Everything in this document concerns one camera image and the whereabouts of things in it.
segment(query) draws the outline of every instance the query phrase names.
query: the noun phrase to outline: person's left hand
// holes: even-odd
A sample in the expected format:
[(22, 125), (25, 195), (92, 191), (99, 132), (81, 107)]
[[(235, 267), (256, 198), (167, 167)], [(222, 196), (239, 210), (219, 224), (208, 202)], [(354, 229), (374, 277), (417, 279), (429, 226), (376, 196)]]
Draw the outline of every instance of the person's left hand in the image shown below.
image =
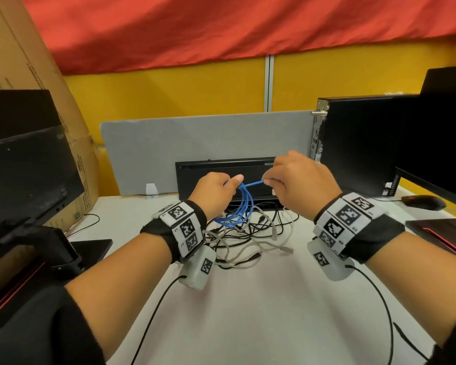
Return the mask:
[(223, 213), (242, 182), (241, 174), (230, 179), (225, 173), (208, 173), (198, 181), (189, 200), (203, 209), (207, 220), (210, 221)]

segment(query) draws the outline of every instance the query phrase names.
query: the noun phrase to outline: coiled blue cable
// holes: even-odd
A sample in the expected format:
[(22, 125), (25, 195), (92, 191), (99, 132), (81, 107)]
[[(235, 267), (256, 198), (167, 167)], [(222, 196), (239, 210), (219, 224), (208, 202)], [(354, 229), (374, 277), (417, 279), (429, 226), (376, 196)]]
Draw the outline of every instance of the coiled blue cable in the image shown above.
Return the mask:
[(226, 217), (216, 217), (213, 220), (227, 228), (234, 228), (237, 224), (245, 223), (253, 213), (253, 198), (247, 187), (263, 183), (263, 180), (249, 184), (240, 184), (238, 189), (242, 191), (242, 202), (240, 206)]

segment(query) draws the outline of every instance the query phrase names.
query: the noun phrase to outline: tabletop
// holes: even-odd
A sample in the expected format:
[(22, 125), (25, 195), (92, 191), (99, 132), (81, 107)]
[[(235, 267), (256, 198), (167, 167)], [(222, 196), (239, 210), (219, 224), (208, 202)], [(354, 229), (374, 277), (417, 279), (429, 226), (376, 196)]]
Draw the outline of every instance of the tabletop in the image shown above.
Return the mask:
[[(405, 194), (399, 188), (395, 199)], [(110, 254), (134, 238), (154, 212), (176, 200), (177, 194), (100, 197), (91, 211), (100, 222), (71, 240), (113, 239)], [(453, 217), (401, 202), (376, 203), (401, 222)], [(95, 220), (86, 216), (73, 230)], [(313, 227), (302, 217), (294, 223), (287, 243), (293, 254), (264, 253), (250, 269), (213, 268), (202, 291), (175, 284), (160, 305), (136, 364), (386, 364), (390, 328), (380, 297), (358, 272), (340, 282), (326, 277), (307, 250)], [(393, 321), (430, 355), (434, 341), (375, 275), (355, 265), (381, 290)], [(170, 266), (108, 365), (132, 361), (160, 296), (179, 271), (179, 265)], [(392, 364), (420, 363), (424, 360), (395, 332)]]

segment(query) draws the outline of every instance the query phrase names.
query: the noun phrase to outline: black computer mouse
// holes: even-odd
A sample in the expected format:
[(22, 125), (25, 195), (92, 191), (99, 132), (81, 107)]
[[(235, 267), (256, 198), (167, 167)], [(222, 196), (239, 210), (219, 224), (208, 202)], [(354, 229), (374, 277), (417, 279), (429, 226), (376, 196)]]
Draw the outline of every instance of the black computer mouse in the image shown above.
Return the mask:
[(431, 195), (403, 196), (401, 200), (408, 207), (432, 211), (439, 211), (447, 206), (439, 197)]

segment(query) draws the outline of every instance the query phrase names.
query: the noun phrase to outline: cardboard box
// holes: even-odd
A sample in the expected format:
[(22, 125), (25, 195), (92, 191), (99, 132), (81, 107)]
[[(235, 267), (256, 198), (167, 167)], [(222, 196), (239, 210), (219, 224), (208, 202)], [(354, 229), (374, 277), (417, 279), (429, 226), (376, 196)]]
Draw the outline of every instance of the cardboard box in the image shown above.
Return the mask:
[[(98, 199), (95, 144), (58, 67), (20, 0), (0, 0), (0, 89), (48, 89), (85, 192), (46, 225), (68, 230)], [(0, 259), (0, 288), (33, 257), (18, 246)]]

